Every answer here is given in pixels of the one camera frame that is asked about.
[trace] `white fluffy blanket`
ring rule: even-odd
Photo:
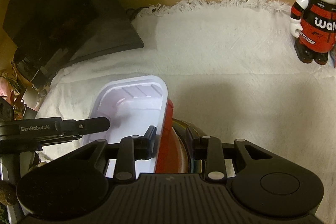
[[[245,138],[315,172],[325,187],[317,216],[336,223],[336,69],[298,60],[289,9],[270,0],[145,9],[133,21],[145,47],[61,70],[38,117],[87,118],[104,84],[157,75],[176,118],[223,142]],[[54,159],[76,147],[44,153]]]

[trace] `screw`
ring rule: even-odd
[[[220,180],[220,179],[223,179],[224,177],[225,175],[222,172],[218,172],[218,171],[213,171],[208,174],[208,178],[212,180]]]

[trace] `toy robot figure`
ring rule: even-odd
[[[296,0],[291,9],[290,32],[295,51],[304,63],[328,61],[328,52],[335,44],[336,0]]]

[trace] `round black pad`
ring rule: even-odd
[[[323,198],[321,180],[284,159],[248,162],[236,174],[232,192],[245,207],[270,217],[298,217],[314,210]]]
[[[109,188],[106,177],[83,160],[47,164],[25,175],[16,187],[20,204],[45,220],[68,220],[98,207]]]
[[[271,173],[261,179],[261,186],[271,194],[289,195],[300,187],[298,179],[286,173]]]

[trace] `white plastic tray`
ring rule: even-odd
[[[135,162],[136,176],[153,173],[168,101],[167,86],[157,76],[141,76],[113,81],[105,85],[93,106],[90,118],[104,116],[110,120],[108,131],[84,136],[82,145],[97,139],[119,143],[124,137],[143,136],[149,126],[156,126],[153,158]],[[115,160],[110,160],[106,176],[113,177]]]

